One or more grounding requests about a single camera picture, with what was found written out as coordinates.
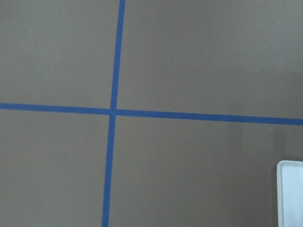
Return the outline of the white towel rack with wooden bars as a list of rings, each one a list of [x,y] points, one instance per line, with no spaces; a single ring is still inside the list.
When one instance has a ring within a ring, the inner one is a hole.
[[[279,227],[303,225],[303,163],[282,160],[276,168]]]

